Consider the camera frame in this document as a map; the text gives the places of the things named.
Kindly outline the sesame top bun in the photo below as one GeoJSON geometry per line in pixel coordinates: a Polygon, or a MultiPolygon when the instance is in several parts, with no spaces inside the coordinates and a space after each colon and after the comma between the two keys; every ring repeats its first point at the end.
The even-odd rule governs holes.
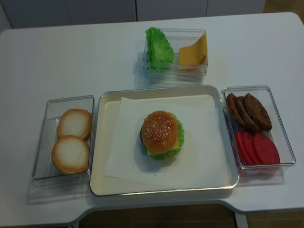
{"type": "Polygon", "coordinates": [[[170,112],[155,111],[145,118],[142,136],[145,148],[154,155],[166,153],[177,140],[177,122],[170,112]]]}

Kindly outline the yellow cheese slice on burger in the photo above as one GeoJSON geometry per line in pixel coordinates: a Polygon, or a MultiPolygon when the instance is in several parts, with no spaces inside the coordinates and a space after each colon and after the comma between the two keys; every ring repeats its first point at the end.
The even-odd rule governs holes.
{"type": "MultiPolygon", "coordinates": [[[[183,142],[184,142],[184,140],[176,140],[176,142],[175,142],[175,144],[174,144],[174,146],[170,149],[170,151],[172,151],[172,150],[177,150],[177,149],[179,149],[182,145],[183,145],[183,142]]],[[[154,155],[154,153],[152,153],[152,152],[150,152],[148,149],[147,149],[147,154],[150,156],[150,155],[154,155]]]]}

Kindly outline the green lettuce leaves in container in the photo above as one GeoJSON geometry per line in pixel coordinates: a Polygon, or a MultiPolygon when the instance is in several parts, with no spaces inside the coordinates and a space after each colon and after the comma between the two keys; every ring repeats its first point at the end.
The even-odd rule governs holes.
{"type": "Polygon", "coordinates": [[[146,30],[149,69],[167,70],[174,60],[173,48],[165,34],[158,28],[150,27],[146,30]]]}

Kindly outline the clear lettuce and cheese container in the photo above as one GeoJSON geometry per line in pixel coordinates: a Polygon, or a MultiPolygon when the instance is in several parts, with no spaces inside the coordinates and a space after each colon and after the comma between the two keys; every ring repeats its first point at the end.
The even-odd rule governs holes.
{"type": "Polygon", "coordinates": [[[204,34],[204,29],[173,29],[158,28],[168,39],[173,48],[174,60],[169,64],[167,70],[149,69],[148,48],[145,40],[143,53],[143,68],[147,75],[147,80],[154,85],[201,85],[204,76],[207,74],[208,59],[203,65],[195,65],[194,71],[181,71],[178,67],[179,49],[191,46],[204,34]]]}

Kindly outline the yellow cheese slices in container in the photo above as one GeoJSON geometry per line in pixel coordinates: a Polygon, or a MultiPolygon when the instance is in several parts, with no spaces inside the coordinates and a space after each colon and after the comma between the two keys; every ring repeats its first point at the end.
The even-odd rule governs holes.
{"type": "Polygon", "coordinates": [[[203,65],[208,58],[207,35],[204,33],[191,46],[179,49],[178,67],[181,71],[194,71],[195,65],[203,65]]]}

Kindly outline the white paper sheet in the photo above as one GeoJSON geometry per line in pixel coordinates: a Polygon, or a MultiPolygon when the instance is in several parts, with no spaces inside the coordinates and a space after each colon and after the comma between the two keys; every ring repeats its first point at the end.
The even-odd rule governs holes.
{"type": "Polygon", "coordinates": [[[219,109],[210,95],[120,103],[105,176],[171,188],[217,187],[222,183],[222,142],[219,109]],[[145,117],[157,110],[176,115],[185,131],[181,151],[157,161],[143,149],[139,131],[145,117]]]}

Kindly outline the bun half in container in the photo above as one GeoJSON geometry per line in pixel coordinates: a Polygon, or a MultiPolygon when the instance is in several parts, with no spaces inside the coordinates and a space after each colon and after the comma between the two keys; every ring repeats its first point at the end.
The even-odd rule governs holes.
{"type": "Polygon", "coordinates": [[[51,159],[54,166],[63,174],[86,172],[89,162],[89,145],[76,136],[64,136],[55,143],[51,159]]]}
{"type": "Polygon", "coordinates": [[[86,141],[91,135],[92,116],[84,109],[70,109],[60,118],[57,137],[76,136],[86,141]]]}

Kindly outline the left brown patty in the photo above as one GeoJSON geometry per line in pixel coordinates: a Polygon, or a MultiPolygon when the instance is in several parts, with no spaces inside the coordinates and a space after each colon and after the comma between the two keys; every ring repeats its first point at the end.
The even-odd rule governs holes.
{"type": "Polygon", "coordinates": [[[238,113],[236,108],[236,96],[233,93],[230,93],[226,98],[227,107],[229,110],[230,115],[232,116],[233,120],[236,124],[242,129],[247,130],[247,125],[245,124],[244,120],[242,119],[241,115],[238,113]]]}

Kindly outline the middle brown patty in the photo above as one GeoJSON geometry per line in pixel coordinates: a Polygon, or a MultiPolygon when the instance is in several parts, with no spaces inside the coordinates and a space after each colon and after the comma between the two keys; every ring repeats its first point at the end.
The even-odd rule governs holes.
{"type": "Polygon", "coordinates": [[[253,121],[253,119],[248,114],[248,112],[245,108],[243,96],[239,96],[236,98],[235,105],[236,105],[238,113],[241,115],[247,128],[254,132],[261,132],[262,129],[253,121]]]}

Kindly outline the left red tomato slice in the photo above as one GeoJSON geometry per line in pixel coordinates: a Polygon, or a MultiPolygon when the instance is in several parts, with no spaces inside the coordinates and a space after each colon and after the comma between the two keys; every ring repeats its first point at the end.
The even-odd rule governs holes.
{"type": "Polygon", "coordinates": [[[235,138],[236,138],[236,143],[237,143],[237,148],[241,157],[241,160],[243,161],[244,165],[252,165],[252,161],[250,157],[246,154],[245,149],[242,144],[242,132],[237,131],[235,133],[235,138]]]}

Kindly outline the red tomato slice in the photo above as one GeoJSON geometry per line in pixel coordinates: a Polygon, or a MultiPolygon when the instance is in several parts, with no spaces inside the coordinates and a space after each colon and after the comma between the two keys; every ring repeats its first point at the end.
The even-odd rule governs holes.
{"type": "Polygon", "coordinates": [[[262,164],[280,163],[280,156],[275,144],[264,134],[256,133],[253,144],[256,155],[262,164]]]}
{"type": "Polygon", "coordinates": [[[250,158],[253,165],[261,165],[262,162],[258,158],[255,147],[254,147],[254,136],[249,132],[243,132],[242,143],[246,155],[250,158]]]}
{"type": "Polygon", "coordinates": [[[243,161],[244,165],[252,165],[252,161],[250,157],[246,154],[245,149],[242,144],[242,132],[237,131],[235,133],[235,138],[236,138],[236,143],[237,143],[237,148],[241,157],[241,160],[243,161]]]}

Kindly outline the clear bun container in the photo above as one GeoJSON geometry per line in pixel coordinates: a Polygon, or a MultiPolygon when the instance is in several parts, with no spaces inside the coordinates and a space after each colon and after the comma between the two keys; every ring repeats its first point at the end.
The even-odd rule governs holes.
{"type": "Polygon", "coordinates": [[[47,102],[31,182],[27,193],[27,204],[46,204],[83,198],[91,178],[91,167],[96,132],[96,108],[92,95],[61,98],[47,102]],[[60,118],[70,109],[83,109],[90,113],[92,127],[89,146],[88,168],[77,174],[63,174],[53,164],[51,152],[58,141],[57,127],[60,118]]]}

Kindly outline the middle red tomato slice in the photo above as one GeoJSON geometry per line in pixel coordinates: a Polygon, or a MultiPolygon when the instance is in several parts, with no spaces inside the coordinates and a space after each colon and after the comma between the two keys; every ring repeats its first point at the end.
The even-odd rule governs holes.
{"type": "Polygon", "coordinates": [[[261,165],[262,162],[258,158],[255,147],[254,147],[254,136],[249,132],[243,132],[242,143],[246,155],[250,158],[253,165],[261,165]]]}

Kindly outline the right brown patty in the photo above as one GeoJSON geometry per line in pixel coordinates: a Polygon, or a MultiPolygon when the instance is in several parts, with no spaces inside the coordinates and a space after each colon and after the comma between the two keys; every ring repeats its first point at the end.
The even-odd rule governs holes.
{"type": "Polygon", "coordinates": [[[258,99],[250,93],[244,97],[246,110],[253,121],[263,130],[269,132],[272,129],[272,123],[268,112],[258,99]]]}

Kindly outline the clear patty and tomato container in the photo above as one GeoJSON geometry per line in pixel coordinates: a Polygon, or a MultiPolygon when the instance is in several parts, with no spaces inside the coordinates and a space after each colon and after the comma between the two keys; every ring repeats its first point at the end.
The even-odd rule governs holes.
{"type": "Polygon", "coordinates": [[[224,115],[230,135],[231,145],[233,148],[236,164],[239,168],[239,184],[262,185],[282,183],[284,181],[284,171],[288,167],[294,166],[296,159],[290,146],[288,137],[286,135],[270,88],[266,85],[236,86],[223,89],[222,94],[223,98],[221,101],[224,108],[224,115]],[[247,93],[250,93],[256,99],[258,99],[268,112],[272,123],[272,129],[269,132],[263,130],[261,130],[261,132],[254,132],[250,129],[242,130],[233,120],[227,107],[226,98],[230,93],[233,93],[236,97],[245,97],[247,93]],[[253,136],[255,136],[256,133],[264,134],[275,144],[280,156],[280,163],[266,165],[244,165],[243,161],[241,160],[236,143],[235,133],[237,131],[241,131],[242,133],[249,132],[253,134],[253,136]]]}

